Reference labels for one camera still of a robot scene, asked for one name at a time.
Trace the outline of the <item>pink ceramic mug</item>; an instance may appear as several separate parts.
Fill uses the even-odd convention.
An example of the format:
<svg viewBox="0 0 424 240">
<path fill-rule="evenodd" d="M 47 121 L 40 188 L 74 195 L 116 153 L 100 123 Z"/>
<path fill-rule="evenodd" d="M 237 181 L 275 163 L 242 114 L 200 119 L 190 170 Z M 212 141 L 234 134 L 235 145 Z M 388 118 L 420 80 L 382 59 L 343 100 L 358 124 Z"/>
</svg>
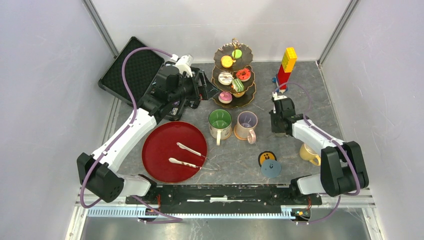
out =
<svg viewBox="0 0 424 240">
<path fill-rule="evenodd" d="M 254 144 L 257 140 L 255 133 L 257 125 L 258 117 L 251 111 L 243 111 L 238 115 L 235 126 L 241 138 L 247 138 L 249 144 Z"/>
</svg>

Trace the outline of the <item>yellow ceramic mug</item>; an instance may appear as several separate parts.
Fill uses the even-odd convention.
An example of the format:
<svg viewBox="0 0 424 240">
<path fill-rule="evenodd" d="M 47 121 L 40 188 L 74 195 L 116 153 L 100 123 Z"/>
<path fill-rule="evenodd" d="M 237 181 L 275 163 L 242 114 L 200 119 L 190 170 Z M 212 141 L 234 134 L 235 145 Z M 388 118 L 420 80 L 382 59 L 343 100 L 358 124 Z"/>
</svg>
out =
<svg viewBox="0 0 424 240">
<path fill-rule="evenodd" d="M 315 166 L 321 165 L 321 157 L 305 143 L 303 143 L 300 147 L 299 156 L 302 160 L 308 161 Z"/>
</svg>

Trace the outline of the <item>green inside ceramic mug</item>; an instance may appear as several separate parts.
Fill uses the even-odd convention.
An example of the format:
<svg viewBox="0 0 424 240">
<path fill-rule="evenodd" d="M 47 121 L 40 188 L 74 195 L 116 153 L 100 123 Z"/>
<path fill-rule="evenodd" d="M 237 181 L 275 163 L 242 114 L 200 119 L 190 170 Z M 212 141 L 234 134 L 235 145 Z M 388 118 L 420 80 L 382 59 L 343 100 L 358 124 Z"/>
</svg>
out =
<svg viewBox="0 0 424 240">
<path fill-rule="evenodd" d="M 232 132 L 232 116 L 224 109 L 215 109 L 208 116 L 209 132 L 215 138 L 216 145 L 228 139 Z"/>
</svg>

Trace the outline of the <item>woven coaster front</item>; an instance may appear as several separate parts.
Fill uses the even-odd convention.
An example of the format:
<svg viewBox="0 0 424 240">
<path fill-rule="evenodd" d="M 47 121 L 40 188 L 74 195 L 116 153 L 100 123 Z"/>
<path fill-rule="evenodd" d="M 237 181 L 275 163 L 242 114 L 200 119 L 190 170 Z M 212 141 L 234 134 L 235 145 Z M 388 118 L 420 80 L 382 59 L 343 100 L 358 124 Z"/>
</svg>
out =
<svg viewBox="0 0 424 240">
<path fill-rule="evenodd" d="M 247 140 L 248 140 L 247 138 L 243 138 L 243 137 L 240 137 L 240 136 L 238 135 L 236 126 L 234 127 L 233 132 L 234 132 L 235 137 L 236 137 L 238 140 L 241 140 L 241 141 L 247 141 Z"/>
</svg>

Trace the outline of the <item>green matcha cake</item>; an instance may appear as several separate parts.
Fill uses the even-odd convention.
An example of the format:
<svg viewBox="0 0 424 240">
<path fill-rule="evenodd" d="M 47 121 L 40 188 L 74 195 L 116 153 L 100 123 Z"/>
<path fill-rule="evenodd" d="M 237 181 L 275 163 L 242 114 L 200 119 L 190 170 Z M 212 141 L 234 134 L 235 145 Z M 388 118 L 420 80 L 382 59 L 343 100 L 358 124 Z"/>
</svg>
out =
<svg viewBox="0 0 424 240">
<path fill-rule="evenodd" d="M 231 88 L 235 93 L 241 93 L 245 91 L 244 84 L 239 78 L 234 78 L 232 80 Z"/>
</svg>

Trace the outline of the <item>red frosted donut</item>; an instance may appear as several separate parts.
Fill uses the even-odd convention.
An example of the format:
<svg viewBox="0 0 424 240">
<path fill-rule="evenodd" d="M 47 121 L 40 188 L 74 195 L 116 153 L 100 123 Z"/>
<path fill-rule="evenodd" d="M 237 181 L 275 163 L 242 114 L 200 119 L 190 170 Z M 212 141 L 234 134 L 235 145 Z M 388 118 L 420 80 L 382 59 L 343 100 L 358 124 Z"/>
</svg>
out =
<svg viewBox="0 0 424 240">
<path fill-rule="evenodd" d="M 235 74 L 236 78 L 239 79 L 242 82 L 248 81 L 251 78 L 251 75 L 252 75 L 252 73 L 247 67 L 245 67 L 241 70 L 238 70 Z"/>
</svg>

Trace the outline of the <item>white chocolate striped donut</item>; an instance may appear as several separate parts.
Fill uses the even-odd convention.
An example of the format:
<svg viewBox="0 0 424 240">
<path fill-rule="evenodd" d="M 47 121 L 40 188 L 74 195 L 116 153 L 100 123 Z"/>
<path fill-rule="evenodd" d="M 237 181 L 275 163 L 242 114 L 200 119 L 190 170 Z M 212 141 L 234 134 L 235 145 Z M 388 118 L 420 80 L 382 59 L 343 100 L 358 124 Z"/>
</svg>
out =
<svg viewBox="0 0 424 240">
<path fill-rule="evenodd" d="M 233 75 L 228 71 L 222 71 L 218 74 L 218 82 L 222 85 L 229 86 L 233 82 Z"/>
</svg>

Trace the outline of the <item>pink frosted donut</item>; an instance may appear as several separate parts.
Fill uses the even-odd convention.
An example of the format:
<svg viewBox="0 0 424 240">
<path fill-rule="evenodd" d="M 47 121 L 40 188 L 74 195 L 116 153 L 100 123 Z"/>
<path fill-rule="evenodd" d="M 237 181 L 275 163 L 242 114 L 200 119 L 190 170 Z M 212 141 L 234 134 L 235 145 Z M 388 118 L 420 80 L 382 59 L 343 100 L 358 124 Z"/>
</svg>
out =
<svg viewBox="0 0 424 240">
<path fill-rule="evenodd" d="M 218 100 L 223 104 L 229 104 L 233 100 L 233 95 L 229 92 L 221 92 L 218 95 Z"/>
</svg>

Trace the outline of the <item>orange macaron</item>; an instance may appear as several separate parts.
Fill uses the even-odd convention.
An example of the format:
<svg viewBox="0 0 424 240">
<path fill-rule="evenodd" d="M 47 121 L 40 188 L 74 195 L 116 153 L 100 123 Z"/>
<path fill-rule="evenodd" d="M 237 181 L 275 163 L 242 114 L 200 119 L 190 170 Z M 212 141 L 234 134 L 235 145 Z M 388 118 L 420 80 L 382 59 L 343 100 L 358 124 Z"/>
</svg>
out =
<svg viewBox="0 0 424 240">
<path fill-rule="evenodd" d="M 220 59 L 220 63 L 223 68 L 231 68 L 233 66 L 234 60 L 230 55 L 224 55 Z"/>
</svg>

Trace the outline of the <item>green macaron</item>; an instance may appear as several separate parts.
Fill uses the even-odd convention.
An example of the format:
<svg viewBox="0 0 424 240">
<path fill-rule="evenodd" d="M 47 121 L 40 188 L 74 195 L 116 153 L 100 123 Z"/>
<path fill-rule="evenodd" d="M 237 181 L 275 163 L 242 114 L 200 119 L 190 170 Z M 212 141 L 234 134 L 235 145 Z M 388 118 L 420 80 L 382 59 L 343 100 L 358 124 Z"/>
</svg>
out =
<svg viewBox="0 0 424 240">
<path fill-rule="evenodd" d="M 240 59 L 243 55 L 243 52 L 240 49 L 235 49 L 231 53 L 231 57 L 233 59 Z"/>
</svg>

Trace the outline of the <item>small grey cup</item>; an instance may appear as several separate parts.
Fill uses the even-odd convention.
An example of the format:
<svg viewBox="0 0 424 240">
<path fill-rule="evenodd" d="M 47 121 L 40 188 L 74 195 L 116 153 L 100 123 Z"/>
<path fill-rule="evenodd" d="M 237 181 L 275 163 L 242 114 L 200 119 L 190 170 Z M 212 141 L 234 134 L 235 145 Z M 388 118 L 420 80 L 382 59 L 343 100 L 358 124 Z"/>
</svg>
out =
<svg viewBox="0 0 424 240">
<path fill-rule="evenodd" d="M 274 135 L 276 137 L 285 137 L 286 136 L 286 134 L 284 132 L 282 132 L 282 133 L 274 133 Z"/>
</svg>

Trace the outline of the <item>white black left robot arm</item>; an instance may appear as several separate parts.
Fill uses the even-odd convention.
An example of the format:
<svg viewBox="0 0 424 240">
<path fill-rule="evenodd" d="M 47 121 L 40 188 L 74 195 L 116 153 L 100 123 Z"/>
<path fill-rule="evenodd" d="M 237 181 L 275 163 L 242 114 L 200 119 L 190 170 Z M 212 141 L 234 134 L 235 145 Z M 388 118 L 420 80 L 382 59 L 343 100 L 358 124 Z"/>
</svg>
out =
<svg viewBox="0 0 424 240">
<path fill-rule="evenodd" d="M 135 104 L 130 117 L 101 147 L 91 154 L 82 153 L 76 160 L 81 189 L 80 204 L 88 209 L 99 201 L 110 203 L 120 196 L 138 196 L 145 204 L 153 203 L 157 190 L 148 178 L 139 175 L 117 174 L 120 165 L 135 145 L 150 130 L 155 128 L 174 103 L 209 100 L 219 90 L 205 76 L 202 70 L 180 73 L 174 65 L 163 66 L 155 75 L 144 95 Z M 85 190 L 89 190 L 98 200 L 84 202 Z"/>
</svg>

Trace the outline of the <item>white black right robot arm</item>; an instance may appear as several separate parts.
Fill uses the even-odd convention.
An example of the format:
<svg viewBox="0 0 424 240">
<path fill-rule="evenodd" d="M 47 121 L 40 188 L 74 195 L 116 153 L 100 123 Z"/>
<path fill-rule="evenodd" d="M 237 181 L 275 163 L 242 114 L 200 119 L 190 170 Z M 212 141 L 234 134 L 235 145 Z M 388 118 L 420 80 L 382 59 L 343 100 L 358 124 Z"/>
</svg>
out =
<svg viewBox="0 0 424 240">
<path fill-rule="evenodd" d="M 321 158 L 319 174 L 291 180 L 288 196 L 293 203 L 302 204 L 311 194 L 355 196 L 369 186 L 363 153 L 357 142 L 333 137 L 306 115 L 297 114 L 289 97 L 274 93 L 272 102 L 271 131 L 302 141 Z"/>
</svg>

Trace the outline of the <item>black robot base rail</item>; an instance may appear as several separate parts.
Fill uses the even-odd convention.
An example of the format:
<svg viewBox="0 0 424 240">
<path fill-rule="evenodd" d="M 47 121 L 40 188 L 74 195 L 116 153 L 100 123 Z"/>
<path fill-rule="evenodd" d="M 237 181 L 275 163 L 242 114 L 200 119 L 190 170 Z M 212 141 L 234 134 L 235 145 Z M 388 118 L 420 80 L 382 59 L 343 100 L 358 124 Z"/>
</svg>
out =
<svg viewBox="0 0 424 240">
<path fill-rule="evenodd" d="M 320 206 L 317 194 L 296 195 L 286 184 L 152 186 L 142 197 L 166 214 L 276 214 L 282 206 Z"/>
</svg>

